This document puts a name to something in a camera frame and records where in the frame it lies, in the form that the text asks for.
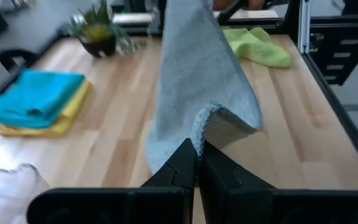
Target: transparent plastic bag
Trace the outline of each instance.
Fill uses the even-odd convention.
[[[26,224],[25,212],[31,200],[48,188],[30,164],[0,169],[0,224]]]

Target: gray towel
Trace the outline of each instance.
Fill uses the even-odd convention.
[[[219,148],[262,126],[257,99],[207,0],[168,0],[163,34],[147,143],[153,173],[186,138],[201,158],[204,139]]]

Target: wooden tabletop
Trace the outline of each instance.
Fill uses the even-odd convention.
[[[241,65],[257,95],[264,128],[221,149],[281,189],[358,189],[358,154],[296,47],[273,36],[291,69]],[[95,59],[76,39],[57,42],[33,67],[79,72],[93,84],[81,113],[60,139],[0,136],[0,167],[36,166],[52,187],[138,187],[149,177],[144,139],[155,106],[161,41],[134,54]],[[199,192],[195,223],[203,223]]]

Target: folded towel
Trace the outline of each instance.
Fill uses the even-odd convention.
[[[74,73],[26,70],[0,96],[0,124],[15,128],[49,128],[83,83]]]
[[[262,28],[223,29],[224,36],[238,58],[247,58],[268,67],[290,68],[291,55],[272,42]]]
[[[56,123],[48,129],[30,129],[30,128],[14,128],[0,124],[0,134],[5,136],[40,136],[40,137],[62,137],[64,136],[75,117],[77,116],[81,104],[85,99],[88,90],[91,88],[89,81],[84,81],[74,97],[67,104],[60,114]]]
[[[158,102],[147,145],[153,173],[186,138],[201,158],[204,139],[223,147],[262,127],[252,87],[207,2],[171,0],[165,13]]]

